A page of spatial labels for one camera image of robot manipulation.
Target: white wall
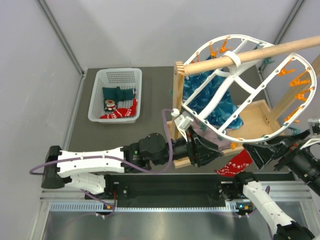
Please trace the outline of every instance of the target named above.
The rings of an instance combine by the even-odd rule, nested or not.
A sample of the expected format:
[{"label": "white wall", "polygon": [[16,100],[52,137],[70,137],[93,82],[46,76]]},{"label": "white wall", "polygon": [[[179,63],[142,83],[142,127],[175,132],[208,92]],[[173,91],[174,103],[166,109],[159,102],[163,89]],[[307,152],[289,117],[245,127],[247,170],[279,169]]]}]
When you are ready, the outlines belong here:
[{"label": "white wall", "polygon": [[227,34],[274,41],[292,0],[46,0],[81,66],[172,66]]},{"label": "white wall", "polygon": [[41,177],[61,145],[80,76],[35,0],[0,1],[0,239],[26,240]]},{"label": "white wall", "polygon": [[[298,12],[296,18],[294,19],[291,27],[287,31],[282,43],[291,42],[303,38],[313,37],[320,35],[320,28],[318,24],[320,23],[320,15],[318,10],[320,9],[320,1],[318,0],[308,0],[302,5],[301,10]],[[320,46],[308,48],[304,50],[297,51],[302,57],[304,57],[308,62],[312,63],[313,60],[320,54]],[[274,57],[275,63],[268,66],[263,72],[264,77],[268,76],[283,59],[284,55],[279,57]],[[270,98],[274,104],[276,104],[284,95],[284,93],[289,89],[288,82],[301,73],[302,69],[297,69],[296,72],[291,73],[287,76],[281,77],[277,81],[272,81],[268,85],[268,90],[270,93]],[[300,103],[298,100],[296,103],[288,109],[283,116],[280,118],[282,121],[289,113],[291,113]],[[320,85],[318,81],[318,90],[313,98],[310,106],[302,113],[299,117],[300,123],[295,124],[297,128],[306,129],[308,127],[307,120],[309,118],[320,118]]]}]

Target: wooden base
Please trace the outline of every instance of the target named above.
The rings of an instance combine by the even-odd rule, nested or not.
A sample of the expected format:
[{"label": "wooden base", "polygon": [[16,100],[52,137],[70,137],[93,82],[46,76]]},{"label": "wooden base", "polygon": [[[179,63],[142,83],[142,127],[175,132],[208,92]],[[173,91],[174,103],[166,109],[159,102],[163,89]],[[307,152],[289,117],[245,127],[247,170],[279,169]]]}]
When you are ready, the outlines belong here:
[{"label": "wooden base", "polygon": [[[238,129],[231,130],[228,135],[232,137],[241,137],[244,139],[260,138],[262,135],[272,134],[281,126],[278,121],[266,122],[266,115],[270,113],[270,108],[265,100],[254,101],[249,104],[241,113],[240,117],[243,120],[243,126]],[[171,131],[172,121],[168,121],[167,125]],[[237,155],[244,148],[239,144],[234,149],[226,149],[223,151],[224,156]],[[191,165],[188,157],[184,157],[173,161],[176,169]]]}]

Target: perforated basket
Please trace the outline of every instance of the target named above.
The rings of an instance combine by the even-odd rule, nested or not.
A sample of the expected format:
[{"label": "perforated basket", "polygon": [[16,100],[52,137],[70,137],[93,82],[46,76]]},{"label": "perforated basket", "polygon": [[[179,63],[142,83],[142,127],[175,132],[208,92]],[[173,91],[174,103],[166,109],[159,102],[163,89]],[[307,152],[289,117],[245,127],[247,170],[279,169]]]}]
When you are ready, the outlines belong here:
[{"label": "perforated basket", "polygon": [[[137,99],[136,113],[134,116],[122,117],[116,119],[100,119],[105,115],[104,95],[102,88],[135,89],[135,98]],[[140,115],[142,89],[142,71],[138,68],[109,68],[102,69],[96,73],[88,118],[92,122],[102,124],[133,124]],[[118,108],[130,108],[132,100],[119,101]]]}]

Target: blue fabric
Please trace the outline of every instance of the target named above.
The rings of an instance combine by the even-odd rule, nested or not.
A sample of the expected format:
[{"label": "blue fabric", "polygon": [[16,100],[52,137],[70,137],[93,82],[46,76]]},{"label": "blue fabric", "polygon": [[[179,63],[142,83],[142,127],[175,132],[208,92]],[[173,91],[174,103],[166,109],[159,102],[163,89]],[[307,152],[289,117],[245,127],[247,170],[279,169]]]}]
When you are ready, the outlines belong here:
[{"label": "blue fabric", "polygon": [[[190,75],[189,79],[184,79],[182,100],[187,100],[191,94],[211,75],[214,71],[205,71],[198,75]],[[225,80],[225,77],[215,76],[207,86],[188,104],[188,107],[199,114],[205,106],[210,102],[216,91]],[[221,126],[238,107],[234,105],[229,90],[226,91],[221,101],[218,103],[213,112],[207,117],[207,121],[211,125]],[[240,117],[233,120],[227,127],[229,129],[238,129],[244,122]]]}]

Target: christmas stocking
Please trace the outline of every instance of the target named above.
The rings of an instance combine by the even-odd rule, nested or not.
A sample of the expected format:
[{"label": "christmas stocking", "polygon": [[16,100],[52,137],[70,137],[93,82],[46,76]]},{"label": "christmas stocking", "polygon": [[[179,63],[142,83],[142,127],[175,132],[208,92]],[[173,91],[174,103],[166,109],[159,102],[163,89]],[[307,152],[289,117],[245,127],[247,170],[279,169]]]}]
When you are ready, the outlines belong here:
[{"label": "christmas stocking", "polygon": [[237,156],[232,158],[227,165],[215,172],[224,177],[234,177],[237,173],[242,172],[252,163],[249,153],[244,149]]},{"label": "christmas stocking", "polygon": [[129,108],[118,108],[114,112],[105,114],[100,119],[120,119],[124,117],[134,116],[137,111],[137,99],[133,99],[132,106]]}]

